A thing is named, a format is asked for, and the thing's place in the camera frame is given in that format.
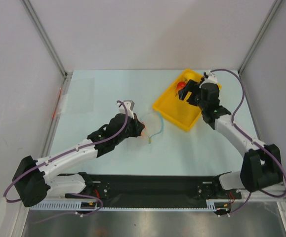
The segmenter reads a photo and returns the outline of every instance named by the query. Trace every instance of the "white wall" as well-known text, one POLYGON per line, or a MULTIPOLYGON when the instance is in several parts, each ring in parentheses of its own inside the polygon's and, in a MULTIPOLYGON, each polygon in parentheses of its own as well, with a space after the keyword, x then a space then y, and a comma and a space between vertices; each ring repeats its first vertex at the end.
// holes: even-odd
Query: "white wall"
POLYGON ((279 146, 286 169, 286 1, 242 78, 262 137, 279 146))
POLYGON ((41 154, 62 82, 21 2, 0 0, 0 198, 20 160, 41 154))
POLYGON ((68 71, 238 69, 274 0, 31 0, 68 71))

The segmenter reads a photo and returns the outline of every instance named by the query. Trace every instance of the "yellow bin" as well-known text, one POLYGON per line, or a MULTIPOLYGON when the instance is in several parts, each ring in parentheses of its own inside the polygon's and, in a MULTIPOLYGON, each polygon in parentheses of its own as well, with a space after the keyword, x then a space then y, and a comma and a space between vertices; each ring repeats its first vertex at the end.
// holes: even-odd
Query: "yellow bin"
POLYGON ((190 92, 185 100, 179 100, 176 95, 177 85, 181 81, 194 80, 200 82, 202 75, 186 69, 184 72, 167 88, 167 90, 153 104, 153 109, 159 111, 163 118, 175 124, 184 131, 190 131, 193 125, 201 116, 199 107, 189 105, 186 100, 190 97, 190 92))

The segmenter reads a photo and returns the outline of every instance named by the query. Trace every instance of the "purple cable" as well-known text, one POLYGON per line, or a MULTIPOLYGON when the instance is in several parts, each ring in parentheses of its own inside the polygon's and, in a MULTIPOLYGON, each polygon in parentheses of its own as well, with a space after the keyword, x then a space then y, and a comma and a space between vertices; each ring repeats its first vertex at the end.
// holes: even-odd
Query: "purple cable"
MULTIPOLYGON (((237 80, 239 81, 239 83, 241 84, 241 87, 242 87, 242 99, 240 101, 240 103, 238 104, 237 108, 235 109, 234 113, 232 114, 232 117, 231 117, 231 120, 232 120, 232 123, 233 123, 233 126, 237 129, 238 132, 240 132, 243 136, 245 136, 249 141, 251 141, 253 144, 255 144, 258 148, 260 148, 264 153, 266 153, 268 156, 270 156, 270 158, 276 163, 276 165, 279 167, 283 177, 285 178, 285 181, 286 181, 286 172, 285 170, 283 169, 282 165, 279 163, 279 161, 274 157, 273 154, 271 154, 269 151, 267 151, 263 146, 261 146, 259 143, 256 143, 248 134, 246 134, 243 130, 241 130, 241 128, 239 128, 235 123, 234 123, 234 117, 235 117, 235 114, 237 113, 238 109, 240 108, 240 106, 242 106, 243 104, 243 101, 244 101, 244 98, 245 98, 245 91, 244 91, 244 86, 243 86, 243 83, 241 81, 241 79, 239 78, 239 76, 237 76, 235 73, 233 73, 232 71, 230 70, 227 70, 227 69, 215 69, 215 70, 212 70, 211 72, 219 72, 219 71, 223 71, 223 72, 228 72, 230 74, 232 74, 233 76, 235 76, 237 78, 237 80)), ((271 194, 269 192, 266 192, 264 190, 260 190, 262 193, 264 194, 267 194, 273 198, 281 198, 281 197, 284 197, 286 195, 286 190, 280 194, 280 195, 274 195, 274 194, 271 194)))
POLYGON ((71 194, 71 195, 74 195, 74 196, 78 196, 78 197, 82 197, 82 198, 92 198, 92 199, 96 199, 98 202, 100 202, 100 207, 90 213, 87 213, 87 214, 79 214, 79 213, 76 213, 76 212, 72 212, 72 211, 67 211, 67 212, 62 212, 62 213, 59 213, 57 215, 54 215, 54 216, 51 216, 51 217, 47 217, 45 219, 42 219, 40 221, 35 221, 33 222, 33 224, 39 224, 39 223, 42 223, 42 222, 45 222, 45 221, 49 221, 51 219, 54 219, 56 217, 59 217, 59 216, 63 216, 63 215, 67 215, 67 214, 75 214, 75 215, 79 215, 80 217, 83 217, 83 216, 90 216, 90 215, 93 215, 95 214, 96 212, 98 212, 102 207, 103 207, 103 202, 101 199, 97 198, 97 197, 94 197, 94 196, 88 196, 88 195, 82 195, 82 194, 71 194))
MULTIPOLYGON (((122 127, 119 129, 119 131, 117 131, 117 132, 116 132, 114 135, 112 135, 111 137, 108 137, 108 138, 103 139, 103 140, 101 140, 101 141, 82 145, 82 146, 79 147, 79 149, 82 149, 82 148, 85 148, 85 147, 90 147, 90 146, 93 146, 93 145, 98 145, 98 144, 101 144, 101 143, 110 141, 111 139, 115 138, 116 136, 118 136, 118 135, 123 131, 123 129, 125 128, 125 126, 126 126, 126 124, 127 124, 128 113, 127 113, 126 106, 125 106, 125 104, 124 104, 122 101, 118 100, 117 103, 120 103, 120 104, 124 107, 124 110, 125 110, 125 120, 124 120, 124 123, 123 123, 122 127)), ((75 151, 76 151, 75 148, 73 148, 73 149, 71 149, 71 150, 68 150, 68 151, 66 151, 66 152, 64 152, 64 153, 61 153, 61 154, 59 154, 59 155, 57 155, 57 156, 55 156, 55 157, 49 159, 48 162, 52 162, 52 161, 54 161, 54 160, 56 160, 56 159, 59 159, 59 158, 65 156, 65 155, 70 154, 70 153, 75 152, 75 151)), ((38 169, 38 168, 40 168, 40 167, 42 167, 42 166, 44 166, 44 165, 46 165, 45 162, 43 162, 43 163, 41 163, 41 164, 39 164, 39 165, 37 165, 37 166, 31 168, 31 169, 28 169, 28 170, 25 171, 23 174, 21 174, 19 177, 17 177, 17 178, 6 188, 6 190, 5 190, 4 193, 3 193, 3 197, 6 199, 6 201, 7 201, 8 203, 14 203, 14 202, 21 201, 21 199, 9 200, 9 199, 6 197, 6 195, 8 194, 9 190, 10 190, 20 179, 22 179, 22 178, 23 178, 24 176, 26 176, 27 174, 31 173, 32 171, 34 171, 34 170, 36 170, 36 169, 38 169)))

